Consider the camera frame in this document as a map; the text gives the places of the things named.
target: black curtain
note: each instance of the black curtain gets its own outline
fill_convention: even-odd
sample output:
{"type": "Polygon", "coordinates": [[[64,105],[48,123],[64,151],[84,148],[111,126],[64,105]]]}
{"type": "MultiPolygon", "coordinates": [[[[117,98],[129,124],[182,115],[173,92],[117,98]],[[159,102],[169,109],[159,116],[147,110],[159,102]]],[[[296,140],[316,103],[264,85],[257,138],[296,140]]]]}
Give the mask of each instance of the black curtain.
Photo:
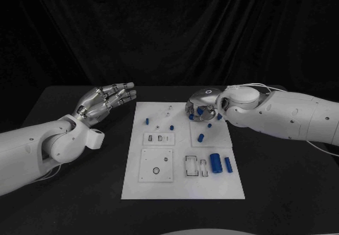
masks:
{"type": "Polygon", "coordinates": [[[43,4],[95,84],[134,81],[165,86],[231,84],[244,48],[258,47],[257,57],[270,49],[286,5],[271,0],[45,0],[43,4]]]}

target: blue cylinder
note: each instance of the blue cylinder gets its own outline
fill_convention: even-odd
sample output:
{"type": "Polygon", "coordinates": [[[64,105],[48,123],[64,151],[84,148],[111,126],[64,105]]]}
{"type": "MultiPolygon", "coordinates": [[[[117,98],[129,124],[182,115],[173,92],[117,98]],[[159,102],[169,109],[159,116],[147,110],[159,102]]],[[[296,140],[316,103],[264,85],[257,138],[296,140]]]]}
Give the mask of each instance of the blue cylinder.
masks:
{"type": "Polygon", "coordinates": [[[202,110],[199,107],[198,107],[198,109],[196,109],[196,112],[198,112],[199,115],[204,114],[204,110],[202,110]]]}
{"type": "Polygon", "coordinates": [[[227,168],[228,168],[228,172],[232,173],[232,166],[231,166],[231,162],[230,162],[230,158],[225,158],[225,162],[227,162],[227,168]]]}
{"type": "Polygon", "coordinates": [[[202,141],[204,141],[204,134],[199,134],[198,141],[199,141],[199,142],[202,142],[202,141]]]}
{"type": "Polygon", "coordinates": [[[212,153],[211,156],[211,166],[212,166],[212,172],[221,173],[222,172],[222,166],[221,166],[221,156],[218,153],[212,153]]]}

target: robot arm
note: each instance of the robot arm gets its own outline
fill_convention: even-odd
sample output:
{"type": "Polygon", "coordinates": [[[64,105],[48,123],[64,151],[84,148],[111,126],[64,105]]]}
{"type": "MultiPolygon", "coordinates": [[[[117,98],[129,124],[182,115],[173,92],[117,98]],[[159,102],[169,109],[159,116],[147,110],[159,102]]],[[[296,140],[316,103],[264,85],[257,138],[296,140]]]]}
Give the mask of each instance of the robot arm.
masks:
{"type": "Polygon", "coordinates": [[[0,195],[74,161],[85,146],[101,147],[104,133],[91,126],[108,116],[111,108],[136,99],[136,91],[127,91],[133,87],[127,83],[94,88],[82,96],[72,115],[0,134],[0,195]]]}
{"type": "MultiPolygon", "coordinates": [[[[294,92],[273,91],[263,94],[245,85],[228,86],[219,94],[217,89],[198,91],[186,104],[188,115],[193,113],[192,106],[196,105],[204,113],[208,111],[208,119],[212,119],[217,109],[234,126],[250,127],[283,139],[318,141],[339,146],[338,103],[294,92]]],[[[199,119],[204,118],[195,115],[193,120],[199,119]]]]}

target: black table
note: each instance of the black table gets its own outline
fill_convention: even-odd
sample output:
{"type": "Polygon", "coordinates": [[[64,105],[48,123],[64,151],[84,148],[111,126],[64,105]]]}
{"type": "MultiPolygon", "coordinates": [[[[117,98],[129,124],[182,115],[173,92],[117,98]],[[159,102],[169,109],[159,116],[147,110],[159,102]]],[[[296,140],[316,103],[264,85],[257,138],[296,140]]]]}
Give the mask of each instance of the black table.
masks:
{"type": "MultiPolygon", "coordinates": [[[[71,114],[91,88],[48,87],[23,127],[71,114]]],[[[137,99],[94,126],[105,133],[101,149],[87,148],[54,178],[0,197],[0,234],[159,235],[198,228],[258,235],[339,232],[339,167],[332,156],[306,141],[230,123],[245,200],[120,199],[136,101],[186,102],[201,88],[136,87],[137,99]]]]}

